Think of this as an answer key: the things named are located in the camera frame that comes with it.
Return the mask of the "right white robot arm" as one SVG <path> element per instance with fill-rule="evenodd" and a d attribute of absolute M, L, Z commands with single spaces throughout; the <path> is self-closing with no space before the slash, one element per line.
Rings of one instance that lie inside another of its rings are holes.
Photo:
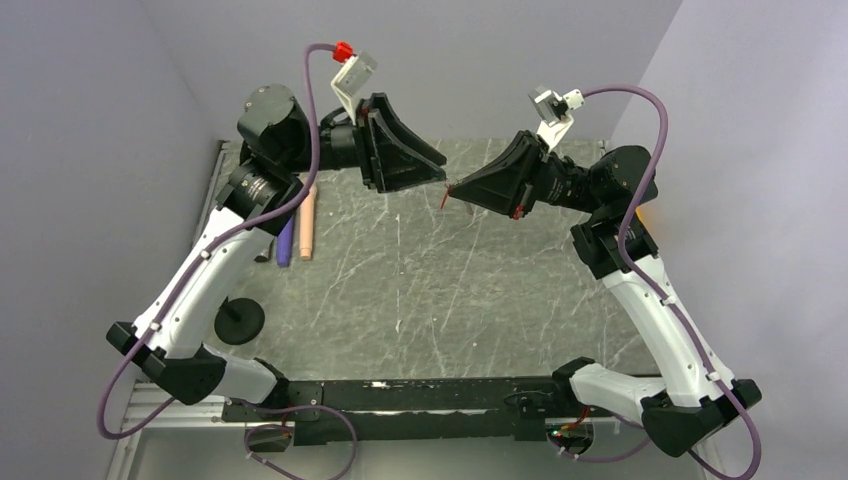
<path fill-rule="evenodd" d="M 586 406 L 617 414 L 643 427 L 661 451 L 678 457 L 762 395 L 754 381 L 736 378 L 708 347 L 676 298 L 647 228 L 625 216 L 649 161 L 646 148 L 626 145 L 581 167 L 522 131 L 501 155 L 448 193 L 513 219 L 538 203 L 588 214 L 571 228 L 578 257 L 624 308 L 659 373 L 633 377 L 581 357 L 553 373 L 553 406 L 568 416 Z"/>

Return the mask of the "red key tag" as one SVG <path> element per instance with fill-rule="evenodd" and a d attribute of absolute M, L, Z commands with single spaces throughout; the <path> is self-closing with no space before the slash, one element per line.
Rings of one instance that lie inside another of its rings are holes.
<path fill-rule="evenodd" d="M 451 195 L 450 192 L 451 192 L 451 185 L 446 184 L 445 185 L 445 192 L 443 194 L 443 197 L 442 197 L 440 205 L 439 205 L 440 210 L 443 210 L 445 208 L 445 204 L 446 204 L 447 200 L 450 198 L 450 195 Z"/>

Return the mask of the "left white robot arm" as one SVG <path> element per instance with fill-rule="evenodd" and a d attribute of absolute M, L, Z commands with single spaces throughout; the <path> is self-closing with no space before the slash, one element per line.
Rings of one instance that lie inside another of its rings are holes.
<path fill-rule="evenodd" d="M 222 395 L 272 420 L 289 403 L 288 379 L 266 361 L 207 346 L 205 337 L 235 283 L 288 222 L 288 213 L 272 211 L 301 191 L 299 174 L 309 169 L 312 150 L 320 152 L 321 169 L 357 169 L 380 193 L 443 181 L 446 159 L 399 120 L 382 93 L 311 127 L 294 93 L 271 84 L 248 97 L 237 129 L 238 166 L 190 256 L 143 314 L 113 324 L 106 338 L 183 404 Z"/>

